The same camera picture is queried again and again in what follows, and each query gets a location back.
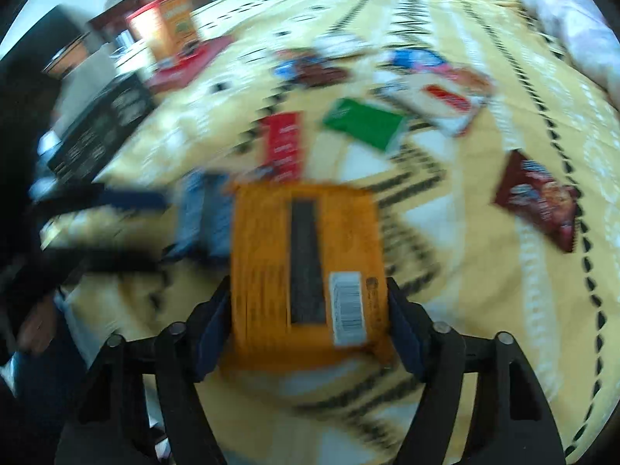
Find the orange snack packet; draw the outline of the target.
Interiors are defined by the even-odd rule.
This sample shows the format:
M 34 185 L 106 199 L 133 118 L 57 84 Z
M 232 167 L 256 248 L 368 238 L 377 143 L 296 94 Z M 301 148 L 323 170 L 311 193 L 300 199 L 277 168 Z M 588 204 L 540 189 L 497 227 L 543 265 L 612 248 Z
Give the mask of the orange snack packet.
M 387 277 L 370 192 L 254 182 L 234 189 L 228 370 L 390 363 Z

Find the red flat snack packet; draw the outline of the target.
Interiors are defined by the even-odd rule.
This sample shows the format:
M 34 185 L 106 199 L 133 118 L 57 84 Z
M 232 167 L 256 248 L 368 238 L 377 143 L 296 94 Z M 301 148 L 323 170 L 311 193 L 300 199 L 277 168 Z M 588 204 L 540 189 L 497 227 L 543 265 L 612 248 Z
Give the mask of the red flat snack packet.
M 298 182 L 304 171 L 303 130 L 297 111 L 267 115 L 260 120 L 265 139 L 265 164 L 273 169 L 273 179 Z

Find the black box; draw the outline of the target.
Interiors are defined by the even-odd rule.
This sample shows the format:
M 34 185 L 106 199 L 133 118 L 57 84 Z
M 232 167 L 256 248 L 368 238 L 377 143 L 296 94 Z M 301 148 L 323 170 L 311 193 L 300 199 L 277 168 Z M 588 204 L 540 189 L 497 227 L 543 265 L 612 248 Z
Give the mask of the black box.
M 92 182 L 154 110 L 139 76 L 121 74 L 69 125 L 47 167 L 61 184 Z

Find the flat red box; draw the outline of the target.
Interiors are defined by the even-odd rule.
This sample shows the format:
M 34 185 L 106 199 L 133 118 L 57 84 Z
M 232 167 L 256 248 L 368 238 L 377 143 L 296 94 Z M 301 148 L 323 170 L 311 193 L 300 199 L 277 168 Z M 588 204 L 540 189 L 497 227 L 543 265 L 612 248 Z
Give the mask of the flat red box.
M 146 86 L 153 93 L 165 93 L 186 87 L 233 42 L 232 35 L 224 35 L 196 43 L 191 53 L 177 57 L 176 64 L 158 67 L 146 81 Z

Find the red orange upright box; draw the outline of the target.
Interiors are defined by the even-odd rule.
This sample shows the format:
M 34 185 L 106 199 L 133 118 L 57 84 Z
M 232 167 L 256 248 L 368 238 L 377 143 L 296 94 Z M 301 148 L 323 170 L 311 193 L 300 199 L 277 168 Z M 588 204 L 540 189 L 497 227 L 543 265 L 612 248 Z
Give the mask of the red orange upright box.
M 129 14 L 126 21 L 160 63 L 187 53 L 201 41 L 192 10 L 192 0 L 153 0 Z

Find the dark red chip bag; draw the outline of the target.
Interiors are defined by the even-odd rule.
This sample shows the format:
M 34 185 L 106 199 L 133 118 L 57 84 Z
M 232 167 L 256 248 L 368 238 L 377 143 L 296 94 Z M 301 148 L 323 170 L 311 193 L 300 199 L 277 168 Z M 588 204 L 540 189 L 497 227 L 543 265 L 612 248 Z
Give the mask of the dark red chip bag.
M 562 252 L 574 251 L 576 189 L 557 181 L 521 150 L 509 153 L 493 203 L 525 219 Z

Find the green snack packet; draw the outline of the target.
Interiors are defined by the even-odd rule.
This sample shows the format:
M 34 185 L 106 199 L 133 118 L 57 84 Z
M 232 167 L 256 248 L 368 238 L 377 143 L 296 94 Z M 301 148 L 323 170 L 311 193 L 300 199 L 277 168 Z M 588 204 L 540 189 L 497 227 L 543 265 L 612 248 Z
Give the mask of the green snack packet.
M 324 116 L 323 124 L 382 153 L 391 153 L 407 129 L 408 118 L 362 101 L 342 98 Z

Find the yellow patterned bedspread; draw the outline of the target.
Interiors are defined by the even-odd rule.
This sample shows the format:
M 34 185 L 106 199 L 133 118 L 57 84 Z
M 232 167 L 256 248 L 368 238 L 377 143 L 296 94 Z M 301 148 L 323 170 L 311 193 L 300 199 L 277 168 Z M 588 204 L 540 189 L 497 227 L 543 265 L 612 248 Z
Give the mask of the yellow patterned bedspread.
M 619 401 L 619 114 L 606 93 L 537 33 L 519 0 L 219 0 L 192 17 L 203 36 L 235 41 L 164 98 L 98 179 L 167 186 L 201 165 L 251 169 L 261 158 L 248 133 L 256 120 L 301 111 L 308 179 L 382 187 L 388 274 L 462 334 L 512 333 L 549 399 L 567 462 L 579 460 Z M 276 78 L 277 50 L 334 31 L 372 47 L 347 64 L 350 82 L 301 90 Z M 341 96 L 388 106 L 371 96 L 396 75 L 381 63 L 409 46 L 493 79 L 494 96 L 468 133 L 452 139 L 414 119 L 390 158 L 320 127 Z M 515 148 L 580 193 L 573 253 L 492 204 Z M 138 339 L 185 319 L 222 278 L 191 262 L 168 274 L 167 287 L 93 275 L 63 289 L 82 353 L 93 358 L 112 332 Z M 198 393 L 235 458 L 388 464 L 422 387 L 400 366 L 363 357 L 292 376 L 219 371 Z

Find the white red snack bag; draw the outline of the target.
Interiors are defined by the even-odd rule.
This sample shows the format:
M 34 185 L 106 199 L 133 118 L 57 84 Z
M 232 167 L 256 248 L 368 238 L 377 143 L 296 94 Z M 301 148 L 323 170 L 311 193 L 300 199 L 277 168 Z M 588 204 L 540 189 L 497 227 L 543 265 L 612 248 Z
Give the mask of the white red snack bag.
M 378 86 L 377 92 L 456 138 L 468 131 L 494 93 L 494 84 L 475 69 L 457 66 L 403 74 Z

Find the blue snack packet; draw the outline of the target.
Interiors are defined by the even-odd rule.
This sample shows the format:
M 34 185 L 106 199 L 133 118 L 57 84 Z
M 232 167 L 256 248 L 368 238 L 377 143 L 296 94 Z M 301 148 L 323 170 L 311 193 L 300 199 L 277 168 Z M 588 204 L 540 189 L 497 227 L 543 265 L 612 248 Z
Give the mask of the blue snack packet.
M 446 71 L 449 68 L 446 59 L 426 48 L 391 50 L 387 63 L 390 66 L 413 72 L 437 72 Z

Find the pink floral rolled quilt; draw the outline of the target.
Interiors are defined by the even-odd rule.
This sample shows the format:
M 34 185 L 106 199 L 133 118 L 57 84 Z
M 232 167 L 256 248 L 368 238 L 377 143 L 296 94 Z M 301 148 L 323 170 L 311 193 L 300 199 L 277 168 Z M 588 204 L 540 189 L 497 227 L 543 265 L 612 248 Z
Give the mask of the pink floral rolled quilt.
M 593 0 L 519 0 L 557 38 L 575 68 L 619 105 L 619 40 Z

